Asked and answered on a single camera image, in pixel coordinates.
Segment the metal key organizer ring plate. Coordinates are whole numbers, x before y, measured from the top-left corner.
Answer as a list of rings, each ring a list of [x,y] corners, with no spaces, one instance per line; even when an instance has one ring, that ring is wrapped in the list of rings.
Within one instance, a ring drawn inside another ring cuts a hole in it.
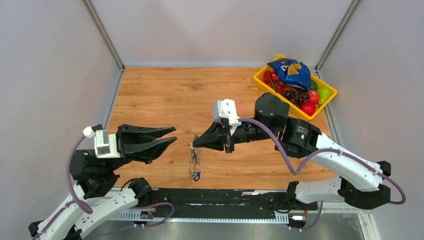
[[[194,172],[201,172],[199,170],[201,151],[199,148],[194,147],[192,143],[188,143],[187,145],[190,147],[189,176],[193,180],[192,174]]]

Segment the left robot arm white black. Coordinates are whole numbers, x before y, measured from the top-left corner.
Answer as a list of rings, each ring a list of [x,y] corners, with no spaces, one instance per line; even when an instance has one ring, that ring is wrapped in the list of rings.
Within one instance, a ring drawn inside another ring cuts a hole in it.
[[[69,195],[45,220],[28,229],[34,240],[81,240],[114,215],[130,208],[146,209],[150,219],[158,212],[151,185],[142,177],[126,183],[111,199],[101,202],[114,187],[116,170],[131,163],[151,164],[176,141],[173,126],[141,127],[123,124],[109,133],[101,124],[86,127],[66,161]],[[92,149],[79,149],[84,139],[93,139]]]

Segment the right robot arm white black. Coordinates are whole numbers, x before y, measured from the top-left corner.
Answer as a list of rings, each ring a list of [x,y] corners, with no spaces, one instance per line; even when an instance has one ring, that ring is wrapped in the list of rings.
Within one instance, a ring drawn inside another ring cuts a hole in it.
[[[391,190],[383,184],[391,175],[388,162],[371,162],[346,150],[311,123],[290,117],[289,108],[264,93],[255,101],[253,117],[241,118],[233,100],[218,100],[212,107],[213,123],[192,145],[232,153],[237,144],[270,139],[293,175],[309,162],[336,173],[327,180],[290,182],[285,201],[292,209],[317,201],[344,201],[363,210],[390,203]]]

